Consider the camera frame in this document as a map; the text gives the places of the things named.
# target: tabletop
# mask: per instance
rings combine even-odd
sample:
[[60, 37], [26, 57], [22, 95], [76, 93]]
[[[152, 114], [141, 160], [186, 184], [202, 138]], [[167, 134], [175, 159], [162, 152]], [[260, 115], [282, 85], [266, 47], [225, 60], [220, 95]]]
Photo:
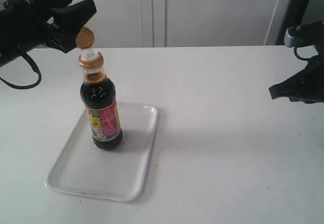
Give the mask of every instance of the tabletop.
[[[1, 223], [323, 223], [323, 104], [272, 100], [305, 67], [285, 47], [98, 49], [117, 100], [157, 106], [147, 181], [130, 203], [51, 192], [84, 105], [79, 50], [35, 49], [43, 80], [0, 84]], [[301, 51], [314, 54], [313, 48]], [[37, 79], [23, 59], [0, 68]]]

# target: bottle neck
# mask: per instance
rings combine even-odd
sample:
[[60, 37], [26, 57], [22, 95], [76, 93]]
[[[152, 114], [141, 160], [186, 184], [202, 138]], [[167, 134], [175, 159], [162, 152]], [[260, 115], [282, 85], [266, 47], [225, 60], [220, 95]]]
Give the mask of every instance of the bottle neck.
[[103, 66], [96, 69], [83, 69], [83, 78], [86, 84], [96, 84], [102, 82], [107, 77]]

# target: dark liquid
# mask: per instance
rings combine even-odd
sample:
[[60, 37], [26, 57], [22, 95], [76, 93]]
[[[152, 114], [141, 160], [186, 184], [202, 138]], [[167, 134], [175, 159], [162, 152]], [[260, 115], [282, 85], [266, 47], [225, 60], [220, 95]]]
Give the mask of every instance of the dark liquid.
[[[115, 85], [106, 77], [99, 83], [83, 83], [80, 90], [81, 99], [84, 104], [91, 109], [103, 109], [115, 101]], [[120, 130], [119, 135], [110, 141], [101, 142], [93, 139], [93, 142], [100, 149], [109, 151], [116, 148], [123, 138], [123, 132]]]

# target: white wall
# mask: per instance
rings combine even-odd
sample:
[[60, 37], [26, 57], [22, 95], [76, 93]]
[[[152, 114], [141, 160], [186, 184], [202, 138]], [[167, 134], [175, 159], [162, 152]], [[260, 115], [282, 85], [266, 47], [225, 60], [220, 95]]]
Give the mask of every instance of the white wall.
[[96, 47], [152, 46], [151, 0], [94, 1], [98, 12], [88, 26], [95, 32]]
[[277, 0], [166, 0], [166, 45], [263, 45]]
[[324, 0], [309, 0], [302, 23], [324, 20]]

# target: bottle label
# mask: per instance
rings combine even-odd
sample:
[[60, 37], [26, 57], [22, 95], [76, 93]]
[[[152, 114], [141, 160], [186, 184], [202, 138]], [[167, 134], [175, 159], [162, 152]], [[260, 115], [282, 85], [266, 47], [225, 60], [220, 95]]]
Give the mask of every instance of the bottle label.
[[103, 109], [90, 109], [86, 107], [94, 139], [107, 142], [115, 139], [120, 133], [116, 100]]

